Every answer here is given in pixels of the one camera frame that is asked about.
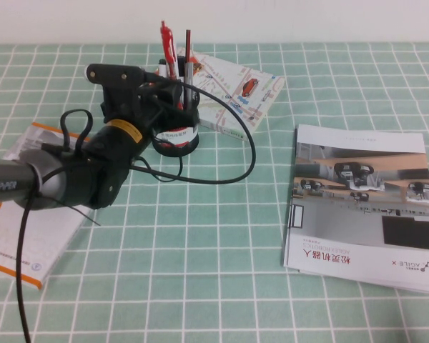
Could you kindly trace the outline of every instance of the table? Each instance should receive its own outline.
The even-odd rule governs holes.
[[[283,75],[254,135],[257,166],[227,186],[163,184],[134,173],[114,206],[85,223],[42,291],[25,289],[35,342],[429,342],[429,295],[282,268],[293,130],[305,123],[424,134],[429,158],[429,43],[195,44]],[[89,63],[153,70],[159,44],[0,45],[0,156],[33,121],[58,126],[90,109]],[[70,117],[79,131],[85,118]],[[185,175],[232,177],[247,144],[201,129]],[[148,149],[154,166],[173,159]],[[0,277],[0,342],[23,342],[13,281]]]

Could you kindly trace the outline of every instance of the carbon fiber tube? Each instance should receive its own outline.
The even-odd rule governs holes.
[[[31,166],[0,159],[0,202],[26,198],[35,183],[36,175]]]

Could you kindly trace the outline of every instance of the yellow label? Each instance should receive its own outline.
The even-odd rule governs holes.
[[[107,125],[114,126],[118,129],[121,129],[122,131],[125,131],[135,141],[135,143],[138,143],[143,138],[142,133],[128,121],[122,119],[113,119],[108,121]]]

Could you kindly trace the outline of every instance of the red car illustration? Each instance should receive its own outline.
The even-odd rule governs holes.
[[[242,92],[242,96],[246,97],[249,96],[252,92],[252,90],[254,89],[254,87],[258,84],[258,80],[257,79],[250,79],[244,86],[243,86],[243,92]]]

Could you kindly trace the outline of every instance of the book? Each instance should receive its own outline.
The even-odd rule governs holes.
[[[299,125],[284,265],[429,292],[423,135]]]
[[[77,135],[70,134],[70,147],[74,148]],[[21,151],[39,149],[42,143],[62,145],[60,130],[33,123],[4,155],[4,159],[17,159]],[[77,206],[88,215],[87,207]],[[0,274],[16,276],[16,248],[24,209],[15,202],[0,204]],[[51,270],[84,221],[72,209],[62,207],[30,212],[22,252],[22,281],[41,289]]]
[[[192,51],[194,86],[208,91],[232,107],[253,134],[281,92],[285,79],[248,66]],[[223,106],[201,95],[200,124],[247,141],[243,128]]]

